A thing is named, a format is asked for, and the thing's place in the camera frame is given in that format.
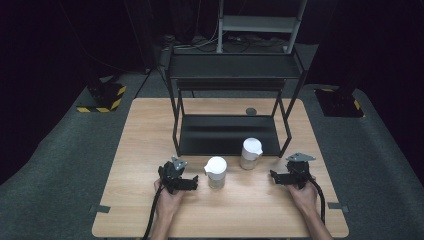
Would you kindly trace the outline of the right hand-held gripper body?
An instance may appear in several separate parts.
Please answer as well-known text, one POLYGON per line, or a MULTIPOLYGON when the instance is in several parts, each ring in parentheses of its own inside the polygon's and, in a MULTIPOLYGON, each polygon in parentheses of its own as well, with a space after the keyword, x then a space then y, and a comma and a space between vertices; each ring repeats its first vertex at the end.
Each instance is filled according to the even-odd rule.
POLYGON ((307 182, 316 185, 309 168, 309 162, 315 160, 315 157, 304 153, 294 153, 288 156, 286 160, 288 161, 286 167, 289 172, 288 185, 296 185, 298 189, 303 189, 307 182))

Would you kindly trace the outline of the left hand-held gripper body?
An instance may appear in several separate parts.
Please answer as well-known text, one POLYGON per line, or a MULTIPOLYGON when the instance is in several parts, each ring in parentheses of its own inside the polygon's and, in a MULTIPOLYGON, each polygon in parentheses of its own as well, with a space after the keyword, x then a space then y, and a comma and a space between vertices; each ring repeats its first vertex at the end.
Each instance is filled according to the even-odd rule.
POLYGON ((173 194, 175 191, 183 191, 180 190, 180 186, 184 183, 194 183, 182 178, 186 166, 186 161, 172 157, 170 161, 158 168, 161 183, 169 193, 173 194))

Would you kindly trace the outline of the white-lidded glass jar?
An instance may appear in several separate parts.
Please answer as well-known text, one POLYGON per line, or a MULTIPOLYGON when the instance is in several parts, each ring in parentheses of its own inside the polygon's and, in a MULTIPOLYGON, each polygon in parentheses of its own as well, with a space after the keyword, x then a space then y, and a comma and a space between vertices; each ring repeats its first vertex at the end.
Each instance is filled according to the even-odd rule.
POLYGON ((208 177, 208 185, 212 189, 220 189, 225 185, 227 162, 224 158, 214 156, 204 166, 205 175, 208 177))
POLYGON ((255 168, 258 159, 262 156, 262 143, 256 138, 247 138, 242 145, 240 166, 245 170, 255 168))

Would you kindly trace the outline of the black metal shelf rack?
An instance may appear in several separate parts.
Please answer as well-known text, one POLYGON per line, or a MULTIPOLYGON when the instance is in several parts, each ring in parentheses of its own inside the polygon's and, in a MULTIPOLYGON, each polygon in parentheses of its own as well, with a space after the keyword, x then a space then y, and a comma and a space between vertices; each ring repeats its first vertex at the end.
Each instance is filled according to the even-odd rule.
POLYGON ((262 142, 266 156, 281 157, 291 139, 289 116, 307 71, 296 51, 285 53, 176 53, 164 58, 174 114, 173 141, 178 155, 237 156, 249 137, 262 142), (189 114, 182 93, 190 91, 273 92, 268 114, 189 114))

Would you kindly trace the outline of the person's left hand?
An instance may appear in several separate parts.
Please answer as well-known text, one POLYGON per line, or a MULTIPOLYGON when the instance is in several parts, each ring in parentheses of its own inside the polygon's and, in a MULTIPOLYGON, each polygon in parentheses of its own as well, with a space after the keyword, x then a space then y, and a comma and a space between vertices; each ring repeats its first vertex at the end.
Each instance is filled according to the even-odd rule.
POLYGON ((172 218, 179 209, 185 191, 177 191, 176 193, 171 194, 162 186, 160 179, 154 182, 154 187, 156 190, 160 191, 156 206, 158 217, 172 218))

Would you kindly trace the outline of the person's right hand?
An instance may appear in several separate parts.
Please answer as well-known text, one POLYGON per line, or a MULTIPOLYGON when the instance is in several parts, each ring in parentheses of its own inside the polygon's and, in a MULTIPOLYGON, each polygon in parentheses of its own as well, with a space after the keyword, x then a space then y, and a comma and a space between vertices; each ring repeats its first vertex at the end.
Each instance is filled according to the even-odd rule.
POLYGON ((302 189, 296 185, 287 185, 287 190, 291 194, 295 206, 305 218, 318 217, 317 210, 317 190, 311 182, 307 182, 302 189))

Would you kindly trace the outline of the grey tape strip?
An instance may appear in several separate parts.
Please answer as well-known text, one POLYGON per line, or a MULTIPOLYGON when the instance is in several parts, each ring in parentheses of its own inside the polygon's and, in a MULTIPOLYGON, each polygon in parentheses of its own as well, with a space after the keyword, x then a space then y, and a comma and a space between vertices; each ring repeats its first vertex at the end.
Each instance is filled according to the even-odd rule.
POLYGON ((349 213, 350 212, 347 205, 343 205, 339 202, 328 202, 327 206, 328 206, 329 209, 338 209, 338 210, 341 210, 343 213, 349 213))
POLYGON ((110 211, 110 207, 109 206, 103 206, 103 205, 91 205, 89 208, 89 212, 91 214, 95 214, 95 213, 108 213, 110 211))

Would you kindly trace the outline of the black yellow striped stand base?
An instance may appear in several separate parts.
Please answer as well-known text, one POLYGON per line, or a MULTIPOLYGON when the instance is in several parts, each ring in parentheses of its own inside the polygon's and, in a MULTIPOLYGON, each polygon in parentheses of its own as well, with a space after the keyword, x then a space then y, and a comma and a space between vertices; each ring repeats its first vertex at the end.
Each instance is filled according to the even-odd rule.
POLYGON ((326 117, 362 118, 364 113, 359 102, 353 96, 353 89, 315 89, 323 114, 326 117))
POLYGON ((95 88, 89 88, 93 104, 79 104, 76 110, 80 113, 108 113, 115 111, 121 103, 126 87, 119 83, 101 83, 95 88))

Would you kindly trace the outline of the grey metal stand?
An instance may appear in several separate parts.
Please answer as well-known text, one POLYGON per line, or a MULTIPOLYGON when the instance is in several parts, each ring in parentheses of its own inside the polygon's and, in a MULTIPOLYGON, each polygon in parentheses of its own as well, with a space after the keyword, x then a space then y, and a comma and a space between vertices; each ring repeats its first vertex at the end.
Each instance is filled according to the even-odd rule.
POLYGON ((288 45, 283 47, 285 54, 294 48, 297 34, 302 23, 308 0, 299 0, 297 15, 293 17, 225 15, 225 0, 219 0, 218 38, 216 52, 223 52, 223 35, 225 32, 264 32, 286 33, 290 35, 288 45))

